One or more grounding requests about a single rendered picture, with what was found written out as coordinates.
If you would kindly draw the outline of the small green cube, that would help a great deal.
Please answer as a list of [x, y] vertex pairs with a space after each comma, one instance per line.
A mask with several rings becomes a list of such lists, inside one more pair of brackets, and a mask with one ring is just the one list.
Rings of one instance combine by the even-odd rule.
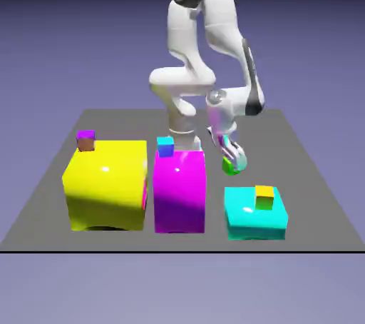
[[240, 170], [236, 170], [232, 162], [225, 156], [222, 157], [222, 169], [229, 176], [240, 173]]

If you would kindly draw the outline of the small blue cube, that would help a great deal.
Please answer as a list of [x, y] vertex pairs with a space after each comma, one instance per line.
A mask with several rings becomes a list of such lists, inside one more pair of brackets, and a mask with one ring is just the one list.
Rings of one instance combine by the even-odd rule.
[[160, 158], [171, 157], [174, 154], [175, 143], [172, 136], [157, 137], [158, 155]]

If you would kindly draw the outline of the small yellow cube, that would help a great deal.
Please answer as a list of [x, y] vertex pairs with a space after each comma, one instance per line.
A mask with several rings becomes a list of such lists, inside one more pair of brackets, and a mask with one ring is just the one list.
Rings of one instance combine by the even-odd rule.
[[272, 186], [255, 186], [255, 209], [270, 211], [274, 203], [274, 188]]

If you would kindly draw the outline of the large magenta box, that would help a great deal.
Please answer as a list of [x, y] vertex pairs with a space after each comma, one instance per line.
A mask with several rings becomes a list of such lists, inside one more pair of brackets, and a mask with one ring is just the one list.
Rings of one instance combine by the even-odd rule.
[[207, 174], [203, 151], [155, 154], [153, 206], [156, 233], [204, 233]]

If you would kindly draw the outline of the large yellow box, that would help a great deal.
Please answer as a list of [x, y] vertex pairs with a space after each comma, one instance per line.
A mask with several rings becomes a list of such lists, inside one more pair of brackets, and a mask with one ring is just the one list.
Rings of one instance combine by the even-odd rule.
[[75, 151], [63, 175], [72, 231], [141, 231], [148, 192], [145, 140], [97, 140], [94, 151]]

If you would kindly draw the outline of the large cyan box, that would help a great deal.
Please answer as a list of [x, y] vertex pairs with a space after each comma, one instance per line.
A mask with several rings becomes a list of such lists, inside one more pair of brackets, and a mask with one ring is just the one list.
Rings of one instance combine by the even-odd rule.
[[274, 187], [272, 210], [255, 209], [255, 187], [226, 187], [224, 212], [230, 240], [284, 240], [289, 220], [280, 193]]

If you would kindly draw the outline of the small purple cube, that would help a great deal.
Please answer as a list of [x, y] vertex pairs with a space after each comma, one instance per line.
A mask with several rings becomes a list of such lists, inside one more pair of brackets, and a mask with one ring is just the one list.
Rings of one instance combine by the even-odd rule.
[[94, 130], [78, 130], [76, 143], [79, 151], [95, 150], [96, 132]]

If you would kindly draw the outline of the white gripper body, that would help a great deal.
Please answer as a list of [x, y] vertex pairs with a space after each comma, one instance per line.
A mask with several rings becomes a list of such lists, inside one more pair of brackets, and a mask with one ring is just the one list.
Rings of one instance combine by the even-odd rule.
[[219, 148], [222, 155], [231, 163], [234, 172], [240, 172], [247, 167], [247, 157], [242, 147], [230, 138], [228, 134], [218, 134], [211, 126], [207, 127], [212, 142]]

